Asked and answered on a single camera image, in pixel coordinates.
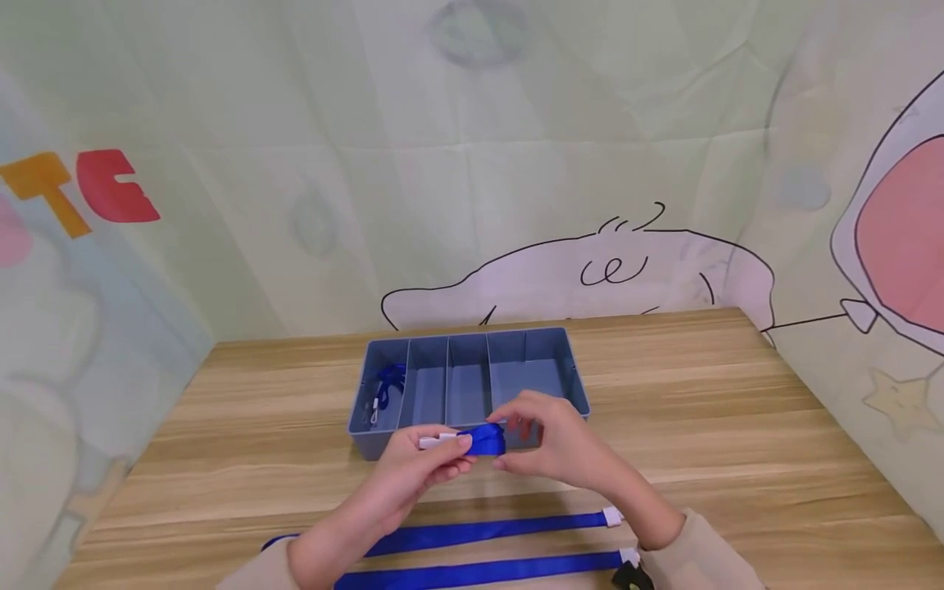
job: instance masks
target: white clip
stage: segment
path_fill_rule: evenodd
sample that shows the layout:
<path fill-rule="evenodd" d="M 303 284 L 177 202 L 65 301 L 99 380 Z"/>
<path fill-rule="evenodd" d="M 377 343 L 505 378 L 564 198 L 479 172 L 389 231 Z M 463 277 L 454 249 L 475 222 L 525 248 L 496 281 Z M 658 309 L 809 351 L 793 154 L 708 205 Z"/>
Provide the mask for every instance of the white clip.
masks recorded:
<path fill-rule="evenodd" d="M 628 547 L 619 550 L 619 561 L 624 564 L 629 562 L 633 567 L 638 568 L 639 564 L 642 562 L 642 557 L 640 557 L 639 551 Z"/>
<path fill-rule="evenodd" d="M 444 443 L 444 441 L 449 440 L 450 438 L 455 438 L 458 436 L 453 432 L 442 432 L 438 437 L 436 436 L 421 436 L 419 439 L 419 447 L 423 450 L 428 448 L 438 447 Z"/>
<path fill-rule="evenodd" d="M 616 506 L 607 506 L 603 509 L 603 517 L 606 518 L 606 526 L 609 528 L 618 527 L 623 524 L 623 513 L 616 509 Z"/>

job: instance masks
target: wood grain tabletop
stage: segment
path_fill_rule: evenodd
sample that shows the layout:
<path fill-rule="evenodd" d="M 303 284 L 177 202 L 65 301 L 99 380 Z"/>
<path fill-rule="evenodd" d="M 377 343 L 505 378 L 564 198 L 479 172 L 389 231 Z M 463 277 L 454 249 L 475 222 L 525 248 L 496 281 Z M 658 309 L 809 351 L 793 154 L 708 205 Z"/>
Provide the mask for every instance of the wood grain tabletop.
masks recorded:
<path fill-rule="evenodd" d="M 541 325 L 567 328 L 593 429 L 672 501 L 704 514 L 771 589 L 942 587 L 944 547 L 741 312 L 514 328 Z M 371 468 L 346 434 L 364 348 L 392 335 L 218 345 L 58 587 L 212 588 L 270 537 L 337 506 Z M 407 524 L 603 506 L 486 461 L 430 490 Z M 626 525 L 541 533 L 359 568 L 601 551 L 632 539 Z M 606 588 L 609 576 L 495 587 Z"/>

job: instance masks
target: beige sleeve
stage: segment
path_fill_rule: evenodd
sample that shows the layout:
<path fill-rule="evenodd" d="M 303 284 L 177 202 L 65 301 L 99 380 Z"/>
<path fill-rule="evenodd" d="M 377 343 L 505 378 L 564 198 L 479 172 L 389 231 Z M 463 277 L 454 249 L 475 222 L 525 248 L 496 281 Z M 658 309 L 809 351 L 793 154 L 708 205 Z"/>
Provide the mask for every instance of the beige sleeve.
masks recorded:
<path fill-rule="evenodd" d="M 682 534 L 658 551 L 639 551 L 643 568 L 661 590 L 764 590 L 754 569 L 708 521 L 685 511 Z"/>
<path fill-rule="evenodd" d="M 216 590 L 298 590 L 289 570 L 288 546 L 282 539 L 216 586 Z"/>

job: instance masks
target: pink shape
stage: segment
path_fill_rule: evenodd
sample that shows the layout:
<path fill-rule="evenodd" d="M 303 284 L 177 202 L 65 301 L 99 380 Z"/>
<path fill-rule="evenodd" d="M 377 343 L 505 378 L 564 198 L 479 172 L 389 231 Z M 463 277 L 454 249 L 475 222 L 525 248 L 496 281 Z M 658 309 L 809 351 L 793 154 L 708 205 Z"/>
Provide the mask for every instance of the pink shape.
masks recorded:
<path fill-rule="evenodd" d="M 944 138 L 888 171 L 859 214 L 855 241 L 883 305 L 944 333 Z"/>
<path fill-rule="evenodd" d="M 6 195 L 0 194 L 0 268 L 16 266 L 26 260 L 33 248 L 33 235 Z"/>
<path fill-rule="evenodd" d="M 118 182 L 118 175 L 134 174 L 134 167 L 120 149 L 81 152 L 76 159 L 78 189 L 99 217 L 116 224 L 160 219 L 151 199 L 134 182 Z"/>

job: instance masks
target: blue ribbon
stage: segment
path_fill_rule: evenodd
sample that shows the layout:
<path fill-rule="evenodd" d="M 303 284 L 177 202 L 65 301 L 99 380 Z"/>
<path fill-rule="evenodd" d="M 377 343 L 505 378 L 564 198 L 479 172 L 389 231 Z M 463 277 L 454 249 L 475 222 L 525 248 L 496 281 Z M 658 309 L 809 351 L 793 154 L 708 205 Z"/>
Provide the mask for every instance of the blue ribbon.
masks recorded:
<path fill-rule="evenodd" d="M 460 434 L 472 437 L 472 447 L 466 455 L 493 455 L 505 454 L 505 431 L 498 424 L 482 424 L 472 430 L 463 430 Z"/>
<path fill-rule="evenodd" d="M 377 388 L 377 405 L 380 410 L 386 410 L 387 406 L 390 405 L 390 386 L 394 385 L 397 389 L 400 390 L 400 393 L 403 393 L 403 384 L 406 382 L 406 371 L 407 365 L 405 364 L 390 364 L 377 373 L 377 378 L 380 379 L 380 386 Z"/>
<path fill-rule="evenodd" d="M 619 569 L 619 551 L 532 557 L 480 564 L 436 565 L 414 569 L 362 571 L 345 574 L 335 590 L 432 590 L 494 582 L 512 582 L 584 571 Z"/>
<path fill-rule="evenodd" d="M 489 541 L 519 534 L 534 534 L 548 531 L 570 531 L 573 529 L 593 529 L 605 527 L 606 516 L 603 512 L 588 514 L 565 514 L 563 516 L 539 516 L 536 518 L 516 518 L 509 520 L 491 520 L 488 522 L 464 522 L 451 525 L 428 525 L 425 527 L 401 527 L 382 537 L 369 551 L 366 557 L 379 557 L 408 551 L 421 551 L 441 547 L 454 547 L 479 541 Z M 295 534 L 283 534 L 270 539 L 262 546 L 265 551 L 281 539 L 297 537 Z"/>

